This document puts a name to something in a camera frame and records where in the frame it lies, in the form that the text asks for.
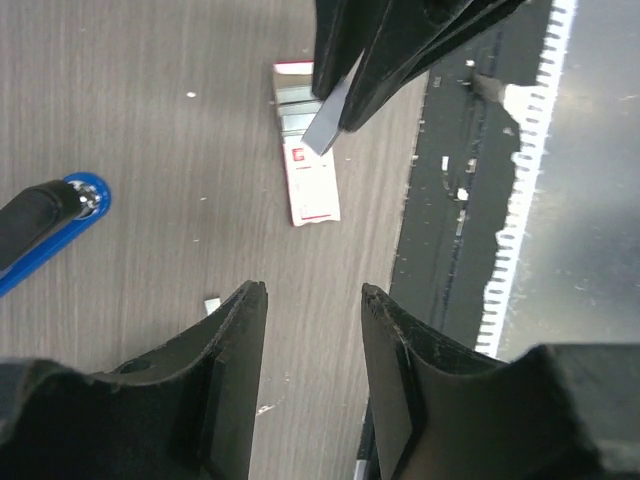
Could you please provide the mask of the blue stapler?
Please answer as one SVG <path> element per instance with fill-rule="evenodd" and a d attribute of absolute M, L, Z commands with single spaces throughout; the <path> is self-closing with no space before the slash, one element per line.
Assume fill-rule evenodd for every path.
<path fill-rule="evenodd" d="M 90 172 L 22 190 L 1 208 L 1 294 L 102 219 L 111 203 L 109 185 Z"/>

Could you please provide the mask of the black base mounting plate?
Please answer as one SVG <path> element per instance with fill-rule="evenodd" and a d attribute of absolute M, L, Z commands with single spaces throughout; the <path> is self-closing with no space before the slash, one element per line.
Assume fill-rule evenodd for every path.
<path fill-rule="evenodd" d="M 527 1 L 428 75 L 390 296 L 418 320 L 474 347 L 515 179 L 520 128 L 473 93 L 474 74 L 534 84 L 551 12 Z"/>

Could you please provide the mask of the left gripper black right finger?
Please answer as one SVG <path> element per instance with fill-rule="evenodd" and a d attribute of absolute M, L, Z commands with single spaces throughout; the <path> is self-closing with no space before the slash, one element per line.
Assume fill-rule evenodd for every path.
<path fill-rule="evenodd" d="M 364 285 L 362 337 L 385 479 L 635 479 L 639 348 L 541 344 L 502 362 Z"/>

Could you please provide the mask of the long grey staple strip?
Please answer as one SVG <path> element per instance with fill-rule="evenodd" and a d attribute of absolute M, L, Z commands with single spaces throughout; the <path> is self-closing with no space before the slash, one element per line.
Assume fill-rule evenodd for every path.
<path fill-rule="evenodd" d="M 317 155 L 326 154 L 340 134 L 339 121 L 349 92 L 348 72 L 340 78 L 306 129 L 302 141 Z"/>

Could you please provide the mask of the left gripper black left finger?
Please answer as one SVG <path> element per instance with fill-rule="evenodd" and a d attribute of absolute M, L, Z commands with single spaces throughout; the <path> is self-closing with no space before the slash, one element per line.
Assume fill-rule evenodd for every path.
<path fill-rule="evenodd" d="M 218 309 L 111 372 L 46 359 L 1 364 L 5 479 L 244 479 L 268 294 L 242 284 Z"/>

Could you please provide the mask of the small grey staple strip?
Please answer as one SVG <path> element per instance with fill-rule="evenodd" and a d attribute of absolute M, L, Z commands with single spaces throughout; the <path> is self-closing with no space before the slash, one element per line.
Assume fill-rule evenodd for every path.
<path fill-rule="evenodd" d="M 207 299 L 204 301 L 205 313 L 207 316 L 213 314 L 221 305 L 219 298 Z"/>

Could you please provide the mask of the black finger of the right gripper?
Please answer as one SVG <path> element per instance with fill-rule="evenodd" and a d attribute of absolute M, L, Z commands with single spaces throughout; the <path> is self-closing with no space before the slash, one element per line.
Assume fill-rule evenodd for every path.
<path fill-rule="evenodd" d="M 355 65 L 362 60 L 361 81 L 373 82 L 371 90 L 381 100 L 389 94 L 384 86 L 388 72 L 384 21 L 388 1 L 317 1 L 312 93 L 325 100 Z"/>
<path fill-rule="evenodd" d="M 353 77 L 340 129 L 361 128 L 405 84 L 513 14 L 520 1 L 386 1 Z"/>

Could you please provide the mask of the red white staple box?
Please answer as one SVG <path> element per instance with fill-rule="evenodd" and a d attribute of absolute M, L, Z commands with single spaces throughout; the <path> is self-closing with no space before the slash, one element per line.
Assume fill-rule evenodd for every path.
<path fill-rule="evenodd" d="M 320 156 L 302 137 L 322 102 L 311 91 L 311 61 L 276 62 L 272 81 L 292 225 L 338 222 L 341 210 L 332 151 Z"/>

